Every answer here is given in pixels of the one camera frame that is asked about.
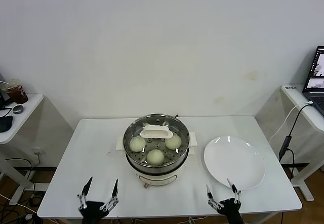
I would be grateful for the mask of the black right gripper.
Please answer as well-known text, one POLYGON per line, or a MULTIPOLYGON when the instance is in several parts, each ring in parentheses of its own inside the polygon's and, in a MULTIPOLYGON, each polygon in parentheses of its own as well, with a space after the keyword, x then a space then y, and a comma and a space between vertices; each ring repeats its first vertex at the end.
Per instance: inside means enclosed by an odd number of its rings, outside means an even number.
POLYGON ((243 218, 239 212, 241 207, 241 190, 238 190, 235 184, 233 184, 229 179, 227 179, 227 181, 232 189, 232 192, 234 193, 234 198, 217 202, 214 200, 208 185, 206 185, 208 204, 214 210, 217 210, 220 215, 225 216, 229 224, 244 224, 243 218))

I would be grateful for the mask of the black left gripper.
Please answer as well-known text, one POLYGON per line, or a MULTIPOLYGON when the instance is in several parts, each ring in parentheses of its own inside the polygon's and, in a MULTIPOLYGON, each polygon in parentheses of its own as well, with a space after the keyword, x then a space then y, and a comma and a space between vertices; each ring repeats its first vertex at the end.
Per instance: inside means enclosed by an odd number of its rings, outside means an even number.
POLYGON ((111 211, 119 202, 118 194, 118 179, 115 181, 111 198, 104 202, 87 201, 87 195, 92 183, 92 177, 84 185, 82 192, 77 195, 80 206, 79 210, 82 215, 82 224, 96 224, 106 216, 106 212, 111 211))

